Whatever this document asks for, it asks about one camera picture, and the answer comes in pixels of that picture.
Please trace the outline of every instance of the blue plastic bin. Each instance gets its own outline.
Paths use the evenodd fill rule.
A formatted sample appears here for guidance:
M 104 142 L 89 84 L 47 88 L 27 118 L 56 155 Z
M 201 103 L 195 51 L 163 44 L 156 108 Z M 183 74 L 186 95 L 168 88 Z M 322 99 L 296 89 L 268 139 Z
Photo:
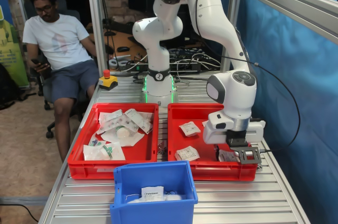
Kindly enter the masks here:
M 115 199 L 110 205 L 113 224 L 190 224 L 198 198 L 188 161 L 129 164 L 114 169 Z M 186 195 L 177 201 L 131 203 L 144 187 Z

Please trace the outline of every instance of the smartphone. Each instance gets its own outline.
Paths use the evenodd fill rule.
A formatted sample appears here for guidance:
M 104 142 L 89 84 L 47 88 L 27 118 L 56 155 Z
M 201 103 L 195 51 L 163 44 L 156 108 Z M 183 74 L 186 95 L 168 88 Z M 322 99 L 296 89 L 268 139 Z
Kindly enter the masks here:
M 38 59 L 31 59 L 31 61 L 34 63 L 34 64 L 39 64 L 40 61 Z

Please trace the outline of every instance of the man's hand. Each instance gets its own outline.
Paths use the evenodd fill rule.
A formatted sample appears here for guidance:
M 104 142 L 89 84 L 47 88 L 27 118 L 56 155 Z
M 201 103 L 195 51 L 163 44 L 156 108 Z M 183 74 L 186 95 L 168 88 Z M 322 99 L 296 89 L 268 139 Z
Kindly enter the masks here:
M 36 67 L 34 68 L 35 71 L 37 72 L 43 72 L 44 70 L 48 69 L 50 67 L 49 64 L 37 64 Z

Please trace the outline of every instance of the man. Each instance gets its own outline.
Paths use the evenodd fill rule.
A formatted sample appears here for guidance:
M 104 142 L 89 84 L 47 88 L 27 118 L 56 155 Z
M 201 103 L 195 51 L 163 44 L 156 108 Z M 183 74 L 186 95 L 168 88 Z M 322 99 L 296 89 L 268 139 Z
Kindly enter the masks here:
M 38 50 L 48 59 L 52 80 L 55 115 L 55 137 L 62 161 L 70 148 L 69 115 L 80 91 L 92 97 L 99 72 L 86 49 L 96 56 L 95 45 L 83 25 L 73 16 L 57 11 L 57 0 L 31 0 L 38 16 L 25 23 L 23 42 L 27 44 L 29 65 L 37 72 L 48 64 L 35 65 Z

